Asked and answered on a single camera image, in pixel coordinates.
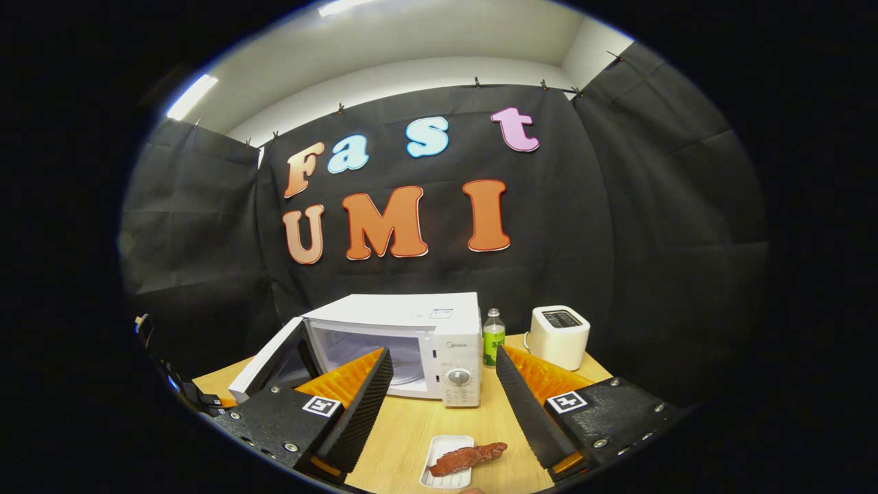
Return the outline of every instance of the table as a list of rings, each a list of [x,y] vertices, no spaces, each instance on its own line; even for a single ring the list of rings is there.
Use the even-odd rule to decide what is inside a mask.
[[[506,345],[524,350],[523,339],[523,335],[507,336]],[[243,360],[193,381],[203,393],[232,399],[227,387],[248,362]],[[612,377],[588,353],[576,374],[595,382]],[[482,367],[481,392],[481,405],[472,409],[445,408],[439,400],[387,396],[363,454],[345,483],[376,494],[456,494],[420,483],[430,441],[448,434],[471,436],[477,445],[497,441],[508,445],[499,459],[472,469],[470,487],[479,487],[486,494],[530,494],[552,487],[554,483],[530,450],[492,367]]]

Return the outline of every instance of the white microwave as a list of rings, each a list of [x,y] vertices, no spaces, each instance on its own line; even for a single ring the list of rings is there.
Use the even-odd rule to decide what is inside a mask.
[[[290,321],[229,391],[240,403],[257,389],[307,381],[380,347],[389,349],[393,363],[388,395],[479,406],[482,338],[475,293],[349,295]]]

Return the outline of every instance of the ceiling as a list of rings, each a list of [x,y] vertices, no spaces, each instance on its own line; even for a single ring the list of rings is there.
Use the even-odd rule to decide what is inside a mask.
[[[584,18],[548,0],[377,0],[323,18],[325,3],[210,67],[219,81],[186,119],[226,134],[291,94],[392,62],[489,56],[560,66]]]

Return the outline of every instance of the microwave label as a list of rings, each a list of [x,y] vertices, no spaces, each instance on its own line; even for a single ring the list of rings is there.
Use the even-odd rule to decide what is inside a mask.
[[[433,309],[430,313],[430,319],[451,319],[454,309]]]

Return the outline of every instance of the green bottle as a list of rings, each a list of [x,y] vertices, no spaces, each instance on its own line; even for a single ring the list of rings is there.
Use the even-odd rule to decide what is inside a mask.
[[[497,347],[506,341],[506,325],[500,320],[500,311],[488,310],[488,319],[482,326],[482,341],[485,344],[485,365],[497,365]]]

